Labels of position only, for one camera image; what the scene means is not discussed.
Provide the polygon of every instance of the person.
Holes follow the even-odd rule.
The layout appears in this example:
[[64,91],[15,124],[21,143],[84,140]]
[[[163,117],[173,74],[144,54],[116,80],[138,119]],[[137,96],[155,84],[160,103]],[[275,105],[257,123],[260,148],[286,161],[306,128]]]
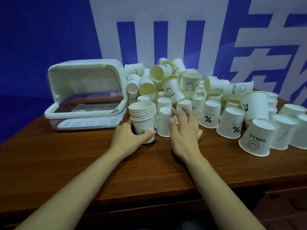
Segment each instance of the person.
[[[186,112],[187,121],[180,112],[172,109],[172,113],[178,119],[179,128],[174,119],[170,118],[171,147],[189,170],[217,228],[265,230],[202,156],[198,147],[198,139],[202,134],[198,129],[198,120],[192,111],[182,109]],[[144,141],[156,134],[152,130],[142,135],[134,135],[131,126],[130,120],[117,126],[110,148],[16,229],[74,229],[112,170],[124,158],[134,153]]]

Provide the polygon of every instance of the forearm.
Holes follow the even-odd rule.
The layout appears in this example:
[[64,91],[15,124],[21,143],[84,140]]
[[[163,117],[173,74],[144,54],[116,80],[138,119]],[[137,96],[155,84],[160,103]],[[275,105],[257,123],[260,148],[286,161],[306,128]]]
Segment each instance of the forearm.
[[16,229],[74,229],[120,158],[107,151]]
[[188,162],[187,168],[219,230],[265,229],[205,158]]

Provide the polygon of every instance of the brown tabletop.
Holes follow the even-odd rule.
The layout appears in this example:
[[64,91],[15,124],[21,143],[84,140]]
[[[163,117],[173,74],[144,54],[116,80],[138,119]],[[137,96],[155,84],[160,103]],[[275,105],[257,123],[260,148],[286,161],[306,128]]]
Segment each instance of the brown tabletop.
[[[307,151],[289,147],[260,158],[244,152],[239,139],[200,128],[201,153],[231,188],[307,177]],[[0,215],[38,208],[108,149],[113,132],[56,132],[43,116],[30,123],[0,146]],[[169,138],[156,135],[153,143],[119,164],[92,205],[193,193],[197,193],[194,184],[171,153]]]

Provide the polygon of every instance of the person's left hand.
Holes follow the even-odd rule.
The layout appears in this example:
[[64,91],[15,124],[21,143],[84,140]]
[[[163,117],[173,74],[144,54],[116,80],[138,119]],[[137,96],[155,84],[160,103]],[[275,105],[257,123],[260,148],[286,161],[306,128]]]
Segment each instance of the person's left hand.
[[114,150],[113,153],[118,154],[121,159],[125,159],[134,153],[142,143],[156,134],[155,130],[150,130],[142,135],[135,135],[131,130],[132,122],[127,122],[118,125],[113,134],[110,150]]

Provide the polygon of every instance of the person's right hand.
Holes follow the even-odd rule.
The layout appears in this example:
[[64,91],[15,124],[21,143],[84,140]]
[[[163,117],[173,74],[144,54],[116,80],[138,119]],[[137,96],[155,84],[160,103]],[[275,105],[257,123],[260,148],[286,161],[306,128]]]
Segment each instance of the person's right hand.
[[186,107],[183,107],[182,110],[186,112],[188,122],[186,122],[179,111],[172,109],[172,113],[178,119],[179,129],[173,118],[169,120],[169,129],[174,153],[184,163],[187,163],[202,157],[198,148],[198,139],[202,131],[198,131],[198,120],[195,118],[193,112]]

